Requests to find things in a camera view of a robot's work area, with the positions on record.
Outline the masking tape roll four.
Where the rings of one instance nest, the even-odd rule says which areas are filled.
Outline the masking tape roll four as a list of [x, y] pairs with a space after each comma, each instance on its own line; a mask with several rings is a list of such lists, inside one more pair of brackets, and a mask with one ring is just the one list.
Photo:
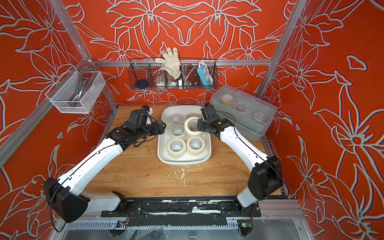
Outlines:
[[184, 128], [188, 135], [198, 136], [202, 132], [198, 130], [199, 117], [190, 117], [185, 121]]

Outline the masking tape roll three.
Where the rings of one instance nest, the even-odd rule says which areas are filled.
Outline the masking tape roll three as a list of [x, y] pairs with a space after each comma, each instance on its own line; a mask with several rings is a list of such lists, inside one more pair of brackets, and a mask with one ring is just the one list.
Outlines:
[[185, 139], [187, 137], [186, 130], [183, 125], [172, 125], [170, 128], [170, 137], [171, 139]]

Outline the masking tape roll two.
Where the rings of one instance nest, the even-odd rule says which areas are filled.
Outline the masking tape roll two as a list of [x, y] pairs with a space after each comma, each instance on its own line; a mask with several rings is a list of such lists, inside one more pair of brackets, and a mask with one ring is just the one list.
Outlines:
[[172, 113], [168, 117], [168, 122], [171, 125], [183, 125], [185, 123], [185, 118], [182, 114], [180, 113]]

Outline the white plastic storage tray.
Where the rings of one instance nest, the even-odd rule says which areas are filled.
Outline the white plastic storage tray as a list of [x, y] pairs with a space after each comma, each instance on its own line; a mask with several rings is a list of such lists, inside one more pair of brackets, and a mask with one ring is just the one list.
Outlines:
[[161, 120], [165, 133], [158, 139], [158, 157], [171, 166], [194, 166], [206, 162], [212, 154], [211, 135], [199, 132], [201, 106], [180, 105], [164, 109]]

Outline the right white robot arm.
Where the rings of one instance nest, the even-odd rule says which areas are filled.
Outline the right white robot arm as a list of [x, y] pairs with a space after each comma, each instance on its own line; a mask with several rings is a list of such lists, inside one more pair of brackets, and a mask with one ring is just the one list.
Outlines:
[[242, 207], [264, 200], [284, 185], [281, 160], [261, 152], [243, 137], [234, 125], [235, 118], [220, 118], [212, 105], [201, 108], [201, 113], [198, 131], [210, 133], [227, 144], [251, 172], [247, 187], [237, 194], [237, 202]]

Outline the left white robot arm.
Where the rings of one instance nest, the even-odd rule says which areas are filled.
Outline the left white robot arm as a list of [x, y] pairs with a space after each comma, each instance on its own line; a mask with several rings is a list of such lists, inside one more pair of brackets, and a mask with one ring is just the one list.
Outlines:
[[166, 123], [155, 120], [152, 112], [149, 106], [132, 111], [129, 119], [111, 130], [80, 163], [59, 177], [47, 179], [43, 187], [50, 213], [58, 214], [66, 223], [72, 223], [88, 213], [125, 214], [127, 203], [119, 192], [93, 195], [84, 193], [84, 190], [110, 161], [127, 148], [138, 147], [147, 142], [148, 137], [165, 133]]

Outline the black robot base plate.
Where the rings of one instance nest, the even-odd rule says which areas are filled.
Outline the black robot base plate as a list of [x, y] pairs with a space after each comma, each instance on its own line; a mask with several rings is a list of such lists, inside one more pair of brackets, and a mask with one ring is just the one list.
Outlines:
[[242, 207], [235, 196], [124, 198], [103, 219], [129, 220], [129, 226], [226, 226], [228, 220], [250, 223], [261, 216], [258, 203]]

